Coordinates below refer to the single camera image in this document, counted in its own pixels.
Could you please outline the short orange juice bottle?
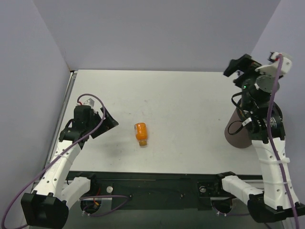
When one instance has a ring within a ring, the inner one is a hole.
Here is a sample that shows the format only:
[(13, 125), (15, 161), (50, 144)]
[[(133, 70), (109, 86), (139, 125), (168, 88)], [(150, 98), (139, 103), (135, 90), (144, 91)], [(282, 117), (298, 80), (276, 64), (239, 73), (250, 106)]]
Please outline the short orange juice bottle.
[(135, 137), (139, 146), (147, 146), (148, 132), (145, 123), (137, 123), (134, 125)]

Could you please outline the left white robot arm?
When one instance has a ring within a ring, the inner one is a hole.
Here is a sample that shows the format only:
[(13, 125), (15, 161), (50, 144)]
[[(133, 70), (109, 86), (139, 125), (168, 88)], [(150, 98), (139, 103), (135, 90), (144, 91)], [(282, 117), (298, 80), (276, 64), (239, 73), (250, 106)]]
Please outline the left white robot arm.
[(90, 105), (74, 108), (73, 118), (59, 135), (50, 167), (43, 172), (33, 191), (23, 194), (21, 198), (27, 225), (61, 229), (74, 203), (83, 195), (91, 197), (97, 193), (98, 184), (94, 174), (78, 174), (67, 187), (64, 183), (85, 142), (118, 125), (106, 108), (102, 107), (101, 111), (102, 114), (99, 114)]

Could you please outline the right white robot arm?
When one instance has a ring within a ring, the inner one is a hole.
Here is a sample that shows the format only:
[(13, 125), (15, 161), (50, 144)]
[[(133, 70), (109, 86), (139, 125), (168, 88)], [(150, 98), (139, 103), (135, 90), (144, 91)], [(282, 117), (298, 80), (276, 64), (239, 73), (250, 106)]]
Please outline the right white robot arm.
[(279, 79), (290, 71), (292, 60), (280, 52), (272, 52), (268, 60), (263, 65), (244, 54), (232, 59), (224, 71), (227, 77), (238, 74), (234, 84), (240, 88), (240, 99), (234, 102), (235, 111), (225, 128), (225, 138), (236, 148), (254, 147), (264, 188), (251, 186), (233, 172), (221, 173), (213, 182), (216, 194), (228, 192), (241, 200), (258, 223), (298, 220), (305, 213), (290, 179), (283, 114), (274, 101)]

